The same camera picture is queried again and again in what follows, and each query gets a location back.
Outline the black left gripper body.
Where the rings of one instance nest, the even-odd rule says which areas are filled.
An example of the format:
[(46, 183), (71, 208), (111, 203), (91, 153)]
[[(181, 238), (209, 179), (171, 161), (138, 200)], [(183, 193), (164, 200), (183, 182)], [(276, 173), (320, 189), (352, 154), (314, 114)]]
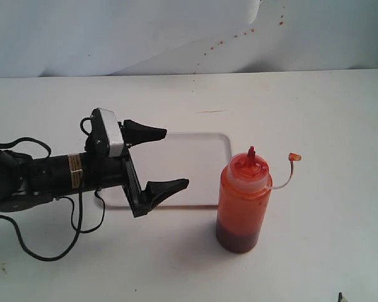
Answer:
[[(118, 122), (123, 137), (123, 122)], [(98, 157), (91, 131), (84, 130), (87, 139), (85, 143), (86, 166), (83, 174), (83, 191), (94, 191), (109, 187), (122, 187), (130, 209), (135, 217), (148, 214), (145, 206), (144, 189), (139, 184), (130, 148), (124, 141), (119, 157)]]

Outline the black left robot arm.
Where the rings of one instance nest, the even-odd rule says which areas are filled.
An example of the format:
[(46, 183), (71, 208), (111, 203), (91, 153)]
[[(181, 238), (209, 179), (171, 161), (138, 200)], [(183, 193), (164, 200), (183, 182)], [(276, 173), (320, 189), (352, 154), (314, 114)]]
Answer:
[(162, 140), (167, 131), (132, 120), (119, 121), (117, 129), (126, 146), (116, 157), (103, 154), (105, 136), (98, 125), (91, 126), (84, 152), (79, 154), (34, 159), (31, 155), (12, 151), (15, 145), (33, 142), (33, 138), (21, 137), (10, 143), (0, 143), (0, 212), (23, 211), (61, 196), (120, 186), (133, 216), (140, 217), (188, 187), (188, 179), (176, 179), (148, 182), (142, 189), (129, 149)]

